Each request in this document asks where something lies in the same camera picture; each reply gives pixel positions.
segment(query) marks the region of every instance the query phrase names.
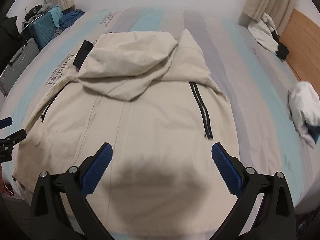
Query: wooden bed frame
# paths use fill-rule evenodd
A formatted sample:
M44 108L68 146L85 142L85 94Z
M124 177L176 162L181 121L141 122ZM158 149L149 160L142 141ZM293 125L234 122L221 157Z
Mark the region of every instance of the wooden bed frame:
M320 27L294 9L280 41L290 51L287 62L299 81L309 81L320 95Z

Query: beige jacket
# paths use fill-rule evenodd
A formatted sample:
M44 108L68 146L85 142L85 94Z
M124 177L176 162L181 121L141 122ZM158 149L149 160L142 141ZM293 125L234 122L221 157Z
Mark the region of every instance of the beige jacket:
M239 157L238 141L230 103L191 34L184 30L177 40L162 32L104 34L79 72L73 60L30 117L14 177L33 191L41 171L79 166L108 142L113 159L87 199L109 231L164 236L216 230L236 197L211 147L221 142ZM197 84L213 139L189 82Z

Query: black zipper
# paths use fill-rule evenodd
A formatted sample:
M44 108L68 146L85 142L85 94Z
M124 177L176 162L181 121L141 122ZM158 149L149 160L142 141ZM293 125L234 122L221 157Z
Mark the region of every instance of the black zipper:
M60 92L68 85L69 83L65 84L64 87L58 92L55 94L55 96L52 98L50 104L47 106L47 108L45 109L44 113L40 116L41 118L41 122L43 122L44 118L45 118L45 115L47 114L47 111L49 109L49 107L52 105L53 101L57 98L57 96L60 94Z
M211 131L211 126L210 126L210 117L209 117L209 113L207 108L205 107L204 102L202 101L201 95L199 93L197 84L194 82L189 82L192 93L198 103L198 106L200 108L200 112L202 115L202 119L203 119L203 125L204 125L204 131L205 131L205 136L208 139L213 139L213 134Z

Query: black cuff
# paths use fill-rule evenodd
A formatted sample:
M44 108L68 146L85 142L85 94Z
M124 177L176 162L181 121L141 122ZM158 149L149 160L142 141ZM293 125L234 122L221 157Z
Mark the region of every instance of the black cuff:
M84 60L86 59L89 52L92 50L93 44L89 41L84 41L81 45L81 48L79 49L75 60L73 61L73 65L76 66L76 68L80 69Z

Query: black bag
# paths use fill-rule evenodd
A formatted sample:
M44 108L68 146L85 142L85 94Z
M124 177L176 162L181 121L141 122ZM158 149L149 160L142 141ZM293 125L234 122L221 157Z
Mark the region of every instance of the black bag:
M272 35L272 38L273 38L276 42L278 42L278 44L279 44L279 46L278 46L278 51L276 52L277 57L278 57L279 59L285 60L285 58L286 58L286 57L288 56L288 54L289 54L289 50L288 50L287 46L285 46L283 43L281 43L281 42L279 41L279 36L278 36L278 34L277 34L275 31L273 31L273 32L271 33L271 35Z
M0 26L0 73L14 54L26 44L16 26L17 16L6 17Z

